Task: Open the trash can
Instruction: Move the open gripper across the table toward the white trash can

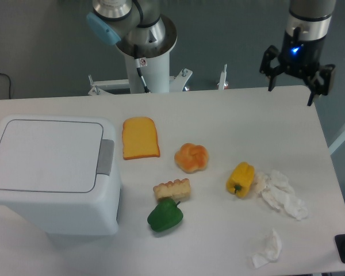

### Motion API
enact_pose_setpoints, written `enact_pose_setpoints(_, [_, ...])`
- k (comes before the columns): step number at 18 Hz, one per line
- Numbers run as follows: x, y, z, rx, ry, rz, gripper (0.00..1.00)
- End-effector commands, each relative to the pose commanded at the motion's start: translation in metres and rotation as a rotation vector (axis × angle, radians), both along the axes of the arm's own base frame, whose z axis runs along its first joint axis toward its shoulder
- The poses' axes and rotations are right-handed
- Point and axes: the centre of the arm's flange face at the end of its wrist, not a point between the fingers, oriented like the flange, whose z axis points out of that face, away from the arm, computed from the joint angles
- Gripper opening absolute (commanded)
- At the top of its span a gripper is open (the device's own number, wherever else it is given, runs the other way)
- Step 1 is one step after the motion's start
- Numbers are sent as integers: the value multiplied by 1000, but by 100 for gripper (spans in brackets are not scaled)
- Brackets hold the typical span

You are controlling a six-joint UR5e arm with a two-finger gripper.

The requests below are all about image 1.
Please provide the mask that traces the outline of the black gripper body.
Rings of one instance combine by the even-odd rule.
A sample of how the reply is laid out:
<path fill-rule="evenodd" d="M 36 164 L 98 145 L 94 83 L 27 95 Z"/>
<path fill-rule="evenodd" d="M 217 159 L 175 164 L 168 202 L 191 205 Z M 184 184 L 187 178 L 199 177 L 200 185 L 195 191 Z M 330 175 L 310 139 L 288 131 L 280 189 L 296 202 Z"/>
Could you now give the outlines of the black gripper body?
<path fill-rule="evenodd" d="M 277 59 L 277 74 L 285 73 L 298 79 L 313 78 L 328 65 L 320 63 L 326 36 L 317 40 L 295 40 L 285 32 Z"/>

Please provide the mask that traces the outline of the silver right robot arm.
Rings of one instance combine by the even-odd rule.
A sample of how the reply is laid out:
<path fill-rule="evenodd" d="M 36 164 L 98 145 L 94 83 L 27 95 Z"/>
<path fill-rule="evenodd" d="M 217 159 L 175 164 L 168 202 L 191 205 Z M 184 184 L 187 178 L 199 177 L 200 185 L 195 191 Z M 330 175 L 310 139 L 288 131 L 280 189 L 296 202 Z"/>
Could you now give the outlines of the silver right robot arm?
<path fill-rule="evenodd" d="M 282 48 L 269 46 L 259 69 L 268 77 L 270 91 L 275 87 L 277 76 L 283 73 L 302 79 L 315 94 L 327 90 L 327 81 L 320 83 L 316 77 L 335 68 L 320 64 L 335 6 L 336 1 L 290 1 Z"/>

